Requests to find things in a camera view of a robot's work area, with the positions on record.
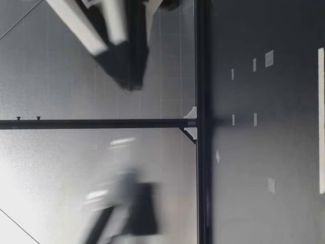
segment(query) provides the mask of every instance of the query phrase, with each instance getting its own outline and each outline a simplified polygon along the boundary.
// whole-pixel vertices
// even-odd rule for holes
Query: black metal bar
[[[181,132],[183,132],[183,134],[194,144],[197,143],[196,140],[193,139],[193,137],[184,129],[184,128],[179,128],[181,130]]]
[[[210,75],[210,0],[195,1],[198,107],[198,243],[212,244],[212,119]]]
[[[195,127],[195,119],[0,120],[0,130]]]

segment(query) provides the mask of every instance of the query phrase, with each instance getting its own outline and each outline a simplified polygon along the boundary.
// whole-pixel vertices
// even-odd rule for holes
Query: gray wall
[[[215,243],[325,242],[325,199],[318,194],[317,50],[325,45],[319,9],[318,1],[305,0],[212,6],[214,112],[230,121],[215,131]],[[266,67],[271,50],[274,63]]]
[[[36,2],[2,0],[0,34]],[[0,41],[0,119],[181,117],[195,106],[193,39],[191,1],[157,13],[144,89],[129,94],[43,2]],[[89,182],[111,163],[110,141],[123,137],[137,138],[129,154],[142,180],[160,183],[155,243],[196,243],[196,147],[178,130],[0,134],[0,208],[40,243],[75,243],[89,218],[80,209]]]

